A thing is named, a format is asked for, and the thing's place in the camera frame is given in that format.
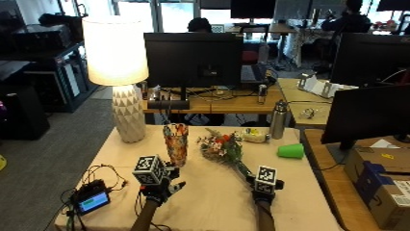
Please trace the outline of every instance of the wooden desk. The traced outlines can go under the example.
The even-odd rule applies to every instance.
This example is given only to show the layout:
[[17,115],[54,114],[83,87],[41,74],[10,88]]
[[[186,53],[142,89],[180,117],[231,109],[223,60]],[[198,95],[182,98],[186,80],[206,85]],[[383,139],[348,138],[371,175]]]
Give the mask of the wooden desk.
[[[263,104],[256,104],[256,95],[254,96],[240,96],[248,95],[250,90],[235,90],[231,92],[224,91],[223,95],[216,95],[212,97],[198,98],[191,96],[190,109],[188,110],[172,110],[174,114],[258,114],[258,122],[263,126],[266,121],[266,116],[271,114],[272,107],[276,101],[283,99],[283,95],[276,86],[271,86],[267,90],[267,96]],[[218,97],[228,97],[230,99],[218,100]],[[147,101],[143,100],[143,112],[146,114],[158,113],[158,109],[147,109]]]
[[[307,149],[310,149],[311,156],[316,162],[318,168],[327,168],[335,165],[332,157],[320,143],[323,130],[306,129],[304,136],[307,140]],[[357,145],[369,146],[377,139],[367,139],[357,141]],[[410,146],[410,144],[400,143],[392,137],[383,137],[385,141],[397,146]],[[326,193],[329,196],[328,205],[333,208],[339,223],[345,230],[379,230],[375,220],[364,206],[356,189],[344,173],[343,166],[320,171],[324,180]]]
[[[296,82],[298,79],[278,79],[283,97],[290,105],[292,123],[296,126],[324,127],[331,107],[331,99],[322,98],[310,92],[299,90],[296,88]],[[300,117],[300,112],[310,108],[316,111],[314,117]]]
[[[135,220],[132,206],[139,188],[131,169],[140,156],[158,154],[163,161],[168,160],[160,128],[148,125],[146,137],[134,143],[123,143],[115,129],[106,139],[90,165],[111,165],[128,185],[110,193],[110,204],[82,216],[89,230],[128,230]],[[212,129],[227,134],[238,128]],[[204,127],[188,127],[187,163],[180,168],[180,177],[172,181],[186,181],[187,184],[155,210],[152,222],[166,224],[178,231],[256,231],[255,205],[242,175],[199,154],[195,139],[207,135]],[[284,181],[284,188],[276,191],[271,204],[276,230],[339,230],[307,159],[279,158],[275,155],[278,146],[291,143],[298,143],[298,130],[290,128],[286,128],[283,138],[270,143],[242,142],[242,161],[250,171],[256,173],[256,167],[262,165],[274,167],[278,169],[278,179]],[[115,183],[117,177],[110,171],[95,171],[94,174],[107,186]],[[55,229],[65,230],[65,225],[66,216],[59,214],[54,220]]]
[[[224,31],[228,33],[238,33],[240,30],[239,26],[232,26],[232,23],[223,24]],[[247,28],[244,29],[247,33],[263,33],[259,28]],[[292,28],[290,28],[286,24],[271,23],[268,26],[268,33],[271,34],[292,34],[296,33]]]

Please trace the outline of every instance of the computer monitor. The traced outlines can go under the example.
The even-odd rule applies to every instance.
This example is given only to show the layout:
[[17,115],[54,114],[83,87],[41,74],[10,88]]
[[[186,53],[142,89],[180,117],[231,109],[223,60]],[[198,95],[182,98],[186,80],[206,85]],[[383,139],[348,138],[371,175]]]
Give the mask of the computer monitor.
[[272,18],[275,0],[230,0],[230,18]]
[[410,1],[405,0],[380,0],[376,7],[377,12],[383,11],[410,11]]
[[408,67],[408,36],[343,33],[329,83],[371,87]]
[[336,144],[337,149],[348,150],[360,139],[391,135],[405,137],[410,134],[408,99],[410,85],[337,90],[333,93],[322,143],[340,142]]
[[148,87],[238,86],[243,38],[228,33],[144,33]]

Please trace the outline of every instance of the beige tabletop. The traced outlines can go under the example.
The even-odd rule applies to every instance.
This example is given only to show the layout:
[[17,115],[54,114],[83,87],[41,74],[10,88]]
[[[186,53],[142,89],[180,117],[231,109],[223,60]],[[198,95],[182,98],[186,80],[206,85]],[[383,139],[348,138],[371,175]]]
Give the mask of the beige tabletop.
[[[110,204],[82,216],[89,230],[128,230],[135,220],[132,206],[139,187],[130,172],[138,157],[158,154],[167,161],[160,128],[147,125],[147,135],[135,143],[121,142],[117,130],[106,139],[90,164],[114,166],[128,185],[110,193]],[[240,128],[212,129],[227,134]],[[255,207],[248,184],[236,170],[200,156],[194,141],[206,135],[204,127],[188,127],[187,163],[180,168],[180,177],[172,181],[187,184],[155,210],[152,222],[176,231],[254,231]],[[270,143],[242,142],[242,161],[251,172],[256,172],[256,166],[276,168],[278,179],[284,181],[271,204],[276,230],[339,230],[306,158],[284,159],[275,155],[278,146],[298,143],[298,136],[298,130],[287,128],[283,138]],[[95,172],[95,178],[102,178],[109,186],[115,182],[109,170]],[[65,215],[58,215],[54,221],[58,230],[65,230],[65,223]]]
[[[279,78],[278,83],[286,101],[288,102],[290,112],[294,123],[298,126],[324,127],[331,107],[331,99],[296,88],[298,79]],[[315,112],[312,118],[299,116],[303,110],[311,109]]]

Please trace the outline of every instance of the speaker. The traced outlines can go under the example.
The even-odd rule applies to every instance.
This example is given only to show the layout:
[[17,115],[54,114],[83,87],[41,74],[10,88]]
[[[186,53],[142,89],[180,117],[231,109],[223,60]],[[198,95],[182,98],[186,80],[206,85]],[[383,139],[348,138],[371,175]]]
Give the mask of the speaker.
[[37,140],[49,128],[33,88],[0,86],[0,139]]

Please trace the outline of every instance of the small screen device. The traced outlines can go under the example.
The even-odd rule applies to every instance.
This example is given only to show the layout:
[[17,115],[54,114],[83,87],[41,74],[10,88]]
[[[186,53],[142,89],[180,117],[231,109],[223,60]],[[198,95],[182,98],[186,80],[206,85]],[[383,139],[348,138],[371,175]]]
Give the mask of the small screen device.
[[102,180],[82,185],[73,195],[73,204],[79,215],[87,214],[109,203],[110,197]]

